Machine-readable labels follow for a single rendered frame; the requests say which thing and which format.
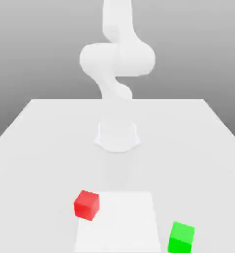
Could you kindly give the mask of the small green cube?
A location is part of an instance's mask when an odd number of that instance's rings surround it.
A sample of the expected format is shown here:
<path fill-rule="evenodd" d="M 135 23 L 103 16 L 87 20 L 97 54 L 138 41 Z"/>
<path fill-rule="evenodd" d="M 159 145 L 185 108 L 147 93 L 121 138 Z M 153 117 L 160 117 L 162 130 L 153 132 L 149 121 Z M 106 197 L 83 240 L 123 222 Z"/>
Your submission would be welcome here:
<path fill-rule="evenodd" d="M 172 229 L 168 241 L 169 253 L 191 253 L 193 236 L 195 228 L 173 222 Z"/>

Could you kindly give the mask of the small red cube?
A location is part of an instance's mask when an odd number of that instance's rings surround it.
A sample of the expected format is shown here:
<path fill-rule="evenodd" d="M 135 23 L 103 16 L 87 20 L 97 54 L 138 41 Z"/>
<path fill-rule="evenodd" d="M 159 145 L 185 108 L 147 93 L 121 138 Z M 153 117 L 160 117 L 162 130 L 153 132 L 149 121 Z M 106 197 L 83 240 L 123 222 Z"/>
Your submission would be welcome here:
<path fill-rule="evenodd" d="M 92 221 L 100 207 L 99 194 L 82 190 L 74 201 L 76 217 Z"/>

